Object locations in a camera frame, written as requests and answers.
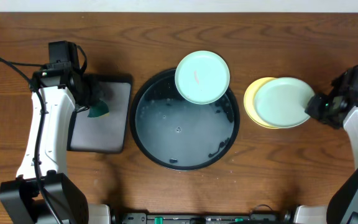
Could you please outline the green yellow sponge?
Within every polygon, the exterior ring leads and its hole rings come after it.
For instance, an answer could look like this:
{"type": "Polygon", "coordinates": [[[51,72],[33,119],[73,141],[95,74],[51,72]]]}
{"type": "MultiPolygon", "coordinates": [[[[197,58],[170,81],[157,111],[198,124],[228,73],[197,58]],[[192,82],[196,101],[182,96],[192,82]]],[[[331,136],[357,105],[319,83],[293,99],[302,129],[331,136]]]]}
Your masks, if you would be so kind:
{"type": "Polygon", "coordinates": [[[106,115],[108,113],[109,113],[108,105],[104,101],[99,100],[96,104],[94,104],[89,108],[88,117],[97,118],[106,115]]]}

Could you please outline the sage green plate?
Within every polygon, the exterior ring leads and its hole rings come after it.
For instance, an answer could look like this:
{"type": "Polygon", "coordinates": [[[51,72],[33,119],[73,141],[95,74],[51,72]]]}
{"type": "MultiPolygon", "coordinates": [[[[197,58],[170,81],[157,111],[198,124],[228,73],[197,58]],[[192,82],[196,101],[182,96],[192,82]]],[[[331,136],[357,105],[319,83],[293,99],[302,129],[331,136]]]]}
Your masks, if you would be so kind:
{"type": "Polygon", "coordinates": [[[313,96],[312,87],[302,80],[276,78],[256,92],[254,108],[264,122],[278,128],[292,128],[310,118],[305,109],[313,96]]]}

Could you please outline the yellow plate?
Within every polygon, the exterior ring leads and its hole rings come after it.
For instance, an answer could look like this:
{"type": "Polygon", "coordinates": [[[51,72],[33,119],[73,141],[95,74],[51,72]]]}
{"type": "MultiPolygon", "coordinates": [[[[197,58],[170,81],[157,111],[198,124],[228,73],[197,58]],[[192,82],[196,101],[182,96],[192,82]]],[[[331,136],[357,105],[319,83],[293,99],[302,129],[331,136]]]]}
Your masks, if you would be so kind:
{"type": "Polygon", "coordinates": [[[254,97],[258,90],[267,82],[274,80],[274,77],[264,77],[260,78],[254,82],[252,82],[248,88],[246,89],[246,92],[244,93],[244,108],[249,116],[249,118],[258,124],[261,127],[268,128],[268,129],[278,129],[278,127],[266,123],[264,120],[262,120],[259,115],[257,114],[255,107],[254,107],[254,97]]]}

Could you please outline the light teal plate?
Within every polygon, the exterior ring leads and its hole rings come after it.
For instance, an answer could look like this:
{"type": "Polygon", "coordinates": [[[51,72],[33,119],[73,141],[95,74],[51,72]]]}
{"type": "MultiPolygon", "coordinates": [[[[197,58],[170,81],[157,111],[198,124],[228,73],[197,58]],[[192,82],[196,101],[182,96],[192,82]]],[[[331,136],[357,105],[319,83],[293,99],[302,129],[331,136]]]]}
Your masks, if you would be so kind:
{"type": "Polygon", "coordinates": [[[214,52],[199,50],[185,56],[175,70],[175,86],[185,100],[206,105],[220,99],[228,89],[227,63],[214,52]]]}

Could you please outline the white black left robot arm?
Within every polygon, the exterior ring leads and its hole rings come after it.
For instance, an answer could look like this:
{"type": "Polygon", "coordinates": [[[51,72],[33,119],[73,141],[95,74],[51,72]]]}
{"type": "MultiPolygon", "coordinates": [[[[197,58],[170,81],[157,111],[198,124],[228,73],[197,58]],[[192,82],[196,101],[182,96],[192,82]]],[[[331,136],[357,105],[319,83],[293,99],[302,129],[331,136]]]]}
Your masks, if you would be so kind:
{"type": "Polygon", "coordinates": [[[33,114],[25,156],[15,180],[0,185],[13,223],[111,223],[110,208],[87,202],[67,176],[71,117],[89,85],[75,72],[33,74],[33,114]]]}

